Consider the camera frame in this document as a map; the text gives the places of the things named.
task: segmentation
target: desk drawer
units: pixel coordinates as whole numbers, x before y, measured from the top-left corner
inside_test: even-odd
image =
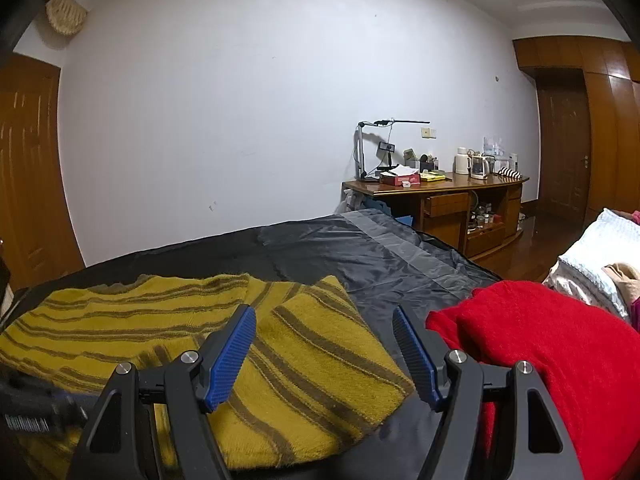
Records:
[[[467,235],[465,250],[465,256],[467,258],[493,249],[504,241],[504,224],[489,225],[491,227],[476,230]]]
[[[468,209],[468,200],[468,193],[428,196],[422,199],[422,210],[425,215],[432,218],[460,213]]]

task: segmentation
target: paper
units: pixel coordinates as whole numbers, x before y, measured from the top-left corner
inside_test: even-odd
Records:
[[[408,168],[407,166],[398,166],[397,168],[393,168],[385,173],[388,173],[387,176],[409,176],[414,173],[418,173],[420,170],[417,168]]]

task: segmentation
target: black bed sheet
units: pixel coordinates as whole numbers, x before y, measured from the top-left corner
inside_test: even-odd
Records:
[[[377,210],[348,212],[246,229],[141,251],[33,287],[10,321],[54,290],[133,283],[140,274],[205,278],[248,272],[261,280],[313,284],[332,274],[363,318],[406,371],[391,325],[393,309],[411,307],[420,319],[458,304],[499,278],[429,235]],[[346,452],[283,469],[234,472],[238,479],[415,480],[440,415],[409,396],[373,434]]]

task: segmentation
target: wooden cabinet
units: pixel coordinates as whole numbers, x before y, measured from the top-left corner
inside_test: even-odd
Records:
[[[520,216],[520,199],[507,200],[504,210],[504,235],[511,236],[518,230],[518,217]]]
[[[625,53],[631,81],[640,82],[640,52],[638,52],[633,43],[623,43],[622,50]]]
[[[505,234],[506,228],[503,222],[489,224],[489,227],[473,231],[466,240],[465,256],[472,258],[500,245],[504,240]]]
[[[631,43],[587,36],[525,38],[513,44],[518,66],[529,75],[541,68],[583,70],[591,119],[585,223],[604,207],[640,209],[638,50]]]
[[[384,201],[396,218],[413,216],[414,229],[439,238],[465,256],[500,250],[522,234],[516,231],[522,184],[528,177],[515,180],[491,174],[485,180],[477,180],[455,173],[447,173],[447,177],[447,180],[422,182],[410,188],[357,180],[342,184]],[[492,204],[492,210],[502,216],[503,222],[467,234],[472,190],[480,202]]]

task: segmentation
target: yellow notebook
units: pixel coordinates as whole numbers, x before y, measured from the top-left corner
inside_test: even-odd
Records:
[[[427,182],[437,182],[438,180],[445,180],[447,177],[440,173],[433,173],[433,171],[423,171],[420,174],[420,180],[426,180]]]

